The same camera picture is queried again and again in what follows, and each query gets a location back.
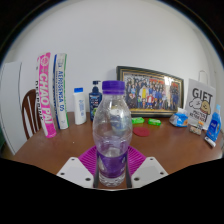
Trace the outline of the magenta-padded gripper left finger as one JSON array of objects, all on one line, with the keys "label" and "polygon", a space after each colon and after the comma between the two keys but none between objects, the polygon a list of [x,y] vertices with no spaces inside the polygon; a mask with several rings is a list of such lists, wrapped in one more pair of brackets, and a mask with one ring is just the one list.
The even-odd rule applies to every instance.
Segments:
[{"label": "magenta-padded gripper left finger", "polygon": [[57,175],[84,188],[98,185],[97,150],[93,146],[79,157],[70,157]]}]

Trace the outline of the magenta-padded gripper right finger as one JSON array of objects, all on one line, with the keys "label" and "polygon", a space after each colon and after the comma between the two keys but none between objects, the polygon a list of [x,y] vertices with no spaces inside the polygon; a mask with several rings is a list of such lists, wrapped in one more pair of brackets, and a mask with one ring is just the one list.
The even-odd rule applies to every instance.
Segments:
[{"label": "magenta-padded gripper right finger", "polygon": [[155,157],[146,157],[137,149],[128,147],[126,168],[128,188],[140,188],[167,175]]}]

